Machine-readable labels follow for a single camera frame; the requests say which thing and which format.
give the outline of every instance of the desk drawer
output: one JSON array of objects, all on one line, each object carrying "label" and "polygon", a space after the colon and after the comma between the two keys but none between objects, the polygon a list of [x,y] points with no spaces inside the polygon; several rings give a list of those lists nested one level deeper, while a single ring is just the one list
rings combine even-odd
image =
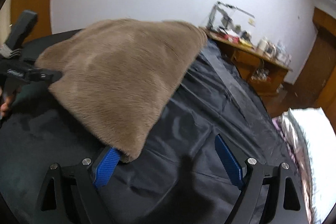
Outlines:
[{"label": "desk drawer", "polygon": [[244,63],[246,65],[250,65],[253,67],[258,67],[260,64],[260,59],[252,54],[248,54],[246,52],[242,51],[236,51],[234,53],[234,63],[239,62],[239,63]]}]

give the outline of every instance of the wooden floor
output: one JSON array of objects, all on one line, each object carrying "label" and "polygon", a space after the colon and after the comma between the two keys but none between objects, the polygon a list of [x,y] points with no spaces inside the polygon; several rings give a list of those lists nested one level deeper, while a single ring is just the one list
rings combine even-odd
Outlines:
[{"label": "wooden floor", "polygon": [[296,109],[312,107],[315,98],[306,97],[304,95],[300,96],[301,94],[300,90],[296,89],[295,86],[284,84],[284,87],[279,92],[278,96],[265,96],[261,97],[261,99],[263,100],[269,115],[273,118],[281,115],[289,108]]}]

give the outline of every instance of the bedding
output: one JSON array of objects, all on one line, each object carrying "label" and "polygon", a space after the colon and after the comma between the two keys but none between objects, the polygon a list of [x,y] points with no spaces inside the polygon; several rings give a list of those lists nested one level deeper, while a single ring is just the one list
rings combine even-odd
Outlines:
[{"label": "bedding", "polygon": [[289,109],[277,121],[298,162],[310,223],[321,224],[336,203],[333,128],[321,108]]},{"label": "bedding", "polygon": [[[31,42],[26,53],[36,56],[34,49],[43,50],[41,43],[50,45],[43,39]],[[259,118],[247,121],[199,54],[151,129],[140,156],[118,164],[109,183],[99,190],[117,223],[224,223],[240,191],[231,184],[214,149],[218,133],[263,164],[289,163],[300,183],[286,143],[260,98],[235,66],[221,58],[214,42],[208,41],[206,48],[234,77]],[[37,195],[51,163],[74,165],[101,147],[45,86],[25,86],[13,114],[0,128],[0,192],[20,223],[33,222]],[[251,223],[259,223],[267,192],[264,185]]]}]

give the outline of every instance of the human hand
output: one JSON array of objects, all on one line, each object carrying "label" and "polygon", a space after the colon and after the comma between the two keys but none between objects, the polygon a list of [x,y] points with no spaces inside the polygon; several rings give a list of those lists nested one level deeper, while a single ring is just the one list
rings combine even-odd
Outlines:
[{"label": "human hand", "polygon": [[12,103],[15,101],[16,93],[19,93],[21,88],[18,88],[13,92],[12,95],[6,96],[4,102],[0,106],[0,116],[5,117],[8,115],[9,111],[11,110]]}]

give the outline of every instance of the pillow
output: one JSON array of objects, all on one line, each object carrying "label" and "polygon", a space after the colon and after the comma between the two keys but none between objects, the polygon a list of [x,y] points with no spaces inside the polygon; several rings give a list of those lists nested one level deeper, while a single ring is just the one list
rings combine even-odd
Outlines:
[{"label": "pillow", "polygon": [[288,116],[307,147],[313,223],[323,223],[336,203],[335,132],[321,108],[289,109]]}]

